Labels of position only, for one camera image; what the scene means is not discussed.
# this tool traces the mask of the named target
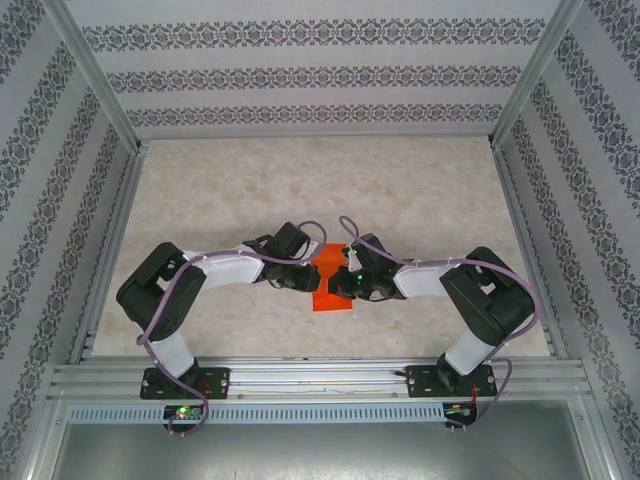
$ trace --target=orange object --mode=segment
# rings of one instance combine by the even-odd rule
[[[344,243],[327,243],[322,253],[314,258],[311,263],[318,267],[320,273],[320,286],[313,292],[313,311],[327,312],[331,310],[351,310],[351,300],[348,298],[332,295],[327,291],[329,277],[338,271],[341,266],[347,263],[342,255]]]

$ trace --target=enclosure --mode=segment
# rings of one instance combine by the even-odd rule
[[[637,0],[1,9],[0,478],[640,477]],[[397,376],[465,328],[448,298],[314,312],[265,282],[198,297],[183,335],[228,396],[166,439],[124,280],[286,221],[347,244],[343,214],[539,293],[491,417],[450,435]]]

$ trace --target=perforated metal strip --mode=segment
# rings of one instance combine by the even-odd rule
[[[162,405],[75,406],[72,424],[155,424]],[[212,405],[210,424],[399,423],[443,422],[442,403],[336,405]]]

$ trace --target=marble floor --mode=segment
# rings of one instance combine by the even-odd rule
[[[115,294],[157,244],[212,251],[306,219],[320,221],[331,242],[348,242],[340,214],[405,258],[464,256],[486,245],[525,274],[486,138],[154,141],[93,355],[145,354]],[[278,357],[437,356],[463,329],[448,298],[316,313],[311,295],[266,283],[202,293],[182,327],[195,355]],[[549,354],[539,326],[504,351]]]

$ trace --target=patterned wallpaper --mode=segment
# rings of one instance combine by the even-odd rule
[[[0,479],[67,361],[128,153],[41,4],[0,1]]]
[[[625,478],[640,478],[638,3],[583,4],[502,146]]]
[[[488,134],[557,4],[69,1],[145,139]]]

